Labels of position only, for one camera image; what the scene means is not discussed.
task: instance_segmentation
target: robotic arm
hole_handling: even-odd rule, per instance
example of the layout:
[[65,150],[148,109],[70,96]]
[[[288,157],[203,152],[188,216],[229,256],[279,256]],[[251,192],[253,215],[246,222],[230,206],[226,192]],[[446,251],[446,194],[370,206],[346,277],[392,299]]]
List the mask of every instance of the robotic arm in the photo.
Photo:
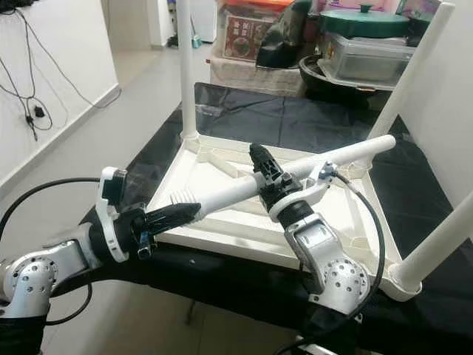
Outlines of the robotic arm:
[[[256,194],[270,218],[282,224],[286,240],[313,276],[315,291],[309,302],[338,318],[351,317],[370,294],[367,272],[344,253],[336,233],[310,204],[320,201],[333,178],[340,177],[333,161],[343,165],[394,144],[390,136],[357,143],[329,152],[322,160],[296,162],[289,167],[291,172],[283,170],[264,147],[252,144],[255,174],[236,183],[233,190],[221,192],[220,201],[212,204],[193,194],[178,194],[172,205],[149,213],[142,204],[118,213],[126,171],[105,168],[95,205],[100,225],[82,224],[53,238],[40,251],[0,262],[0,354],[39,354],[49,298],[63,281],[104,263],[122,263],[130,252],[141,260],[150,258],[158,234]],[[303,189],[299,180],[305,177]]]

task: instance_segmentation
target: white pvc pipe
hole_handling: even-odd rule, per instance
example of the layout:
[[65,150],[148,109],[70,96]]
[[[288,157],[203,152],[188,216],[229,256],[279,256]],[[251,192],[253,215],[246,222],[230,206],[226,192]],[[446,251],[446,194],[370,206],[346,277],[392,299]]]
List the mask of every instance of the white pvc pipe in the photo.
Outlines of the white pvc pipe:
[[389,272],[402,289],[416,292],[422,280],[472,235],[473,192],[406,259],[391,266]]
[[183,108],[182,139],[198,137],[195,121],[194,76],[192,69],[191,4],[189,0],[177,1],[177,34],[180,57],[180,91]]
[[401,111],[405,98],[409,94],[409,89],[415,76],[418,75],[421,71],[421,67],[432,54],[432,50],[437,44],[454,8],[455,5],[448,2],[440,4],[431,24],[423,35],[419,47],[414,51],[414,55],[409,61],[409,64],[407,64],[403,75],[392,91],[388,102],[384,105],[378,120],[371,129],[368,139],[385,135],[391,129],[392,124]]
[[[380,152],[393,148],[395,139],[391,135],[375,138],[368,141],[345,146],[313,157],[302,158],[282,166],[284,171],[293,174],[297,179],[304,179],[312,172],[319,161],[331,161],[342,166],[354,160],[372,157]],[[175,192],[171,196],[172,203],[200,203],[200,211],[196,219],[200,220],[207,214],[224,209],[235,203],[247,200],[258,195],[258,191],[265,184],[261,173],[241,177],[224,189],[219,189],[205,195],[191,191]]]

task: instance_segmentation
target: white plastic tube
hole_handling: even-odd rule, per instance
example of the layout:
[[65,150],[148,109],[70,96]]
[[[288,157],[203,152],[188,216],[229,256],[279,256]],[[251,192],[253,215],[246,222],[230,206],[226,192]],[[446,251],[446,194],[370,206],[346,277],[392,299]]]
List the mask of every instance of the white plastic tube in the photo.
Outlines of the white plastic tube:
[[379,137],[380,135],[385,135],[389,132],[392,124],[401,111],[404,99],[409,94],[409,89],[415,79],[415,76],[418,75],[423,64],[432,54],[432,50],[437,44],[438,39],[440,38],[443,29],[448,23],[454,8],[455,5],[448,2],[443,2],[440,4],[431,24],[423,35],[419,47],[414,51],[414,55],[409,61],[409,64],[407,64],[403,75],[392,91],[388,102],[386,102],[386,105],[384,105],[378,120],[371,129],[368,139]]
[[189,0],[177,1],[177,33],[180,57],[180,91],[183,101],[182,139],[198,137],[195,121],[194,75],[192,69],[191,4]]
[[[331,161],[339,166],[351,163],[364,157],[372,157],[380,152],[393,148],[395,139],[391,135],[385,135],[372,140],[345,146],[313,157],[302,158],[287,163],[282,168],[298,179],[304,179],[312,172],[313,167],[319,161]],[[190,191],[175,192],[171,195],[172,203],[200,203],[200,211],[197,220],[204,218],[207,214],[224,209],[235,203],[247,200],[258,195],[260,187],[263,187],[265,179],[261,173],[252,174],[236,179],[224,189],[219,189],[211,194],[199,195]]]
[[473,235],[472,216],[473,192],[406,259],[389,268],[394,281],[405,291],[418,291],[422,280]]

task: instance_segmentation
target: black table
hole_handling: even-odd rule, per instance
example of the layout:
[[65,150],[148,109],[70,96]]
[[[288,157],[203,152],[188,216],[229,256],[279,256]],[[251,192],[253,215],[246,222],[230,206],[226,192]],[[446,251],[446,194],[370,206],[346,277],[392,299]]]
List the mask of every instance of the black table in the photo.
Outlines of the black table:
[[[362,141],[377,115],[209,84],[196,84],[195,92],[200,133],[309,152]],[[181,111],[176,109],[128,166],[124,205],[151,199],[180,147],[181,129]],[[398,144],[376,156],[370,175],[405,257],[452,208],[400,119],[391,133]],[[96,221],[96,216],[91,212],[84,220]],[[133,257],[92,272],[92,279],[102,280],[105,274],[296,329],[307,307],[297,271],[172,244],[161,243],[151,261]],[[84,282],[71,280],[69,287],[74,283]],[[453,348],[472,345],[471,320],[473,248],[467,241],[410,301],[395,302],[379,291],[364,312],[359,346],[383,354],[451,354]]]

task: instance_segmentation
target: green pot lid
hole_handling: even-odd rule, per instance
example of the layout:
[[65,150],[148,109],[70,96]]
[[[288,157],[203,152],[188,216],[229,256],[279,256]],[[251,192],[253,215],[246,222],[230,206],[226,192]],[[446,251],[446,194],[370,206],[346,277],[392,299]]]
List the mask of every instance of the green pot lid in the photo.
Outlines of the green pot lid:
[[320,13],[321,29],[344,37],[389,38],[404,37],[409,19],[400,15],[369,11],[363,4],[360,10],[327,10]]

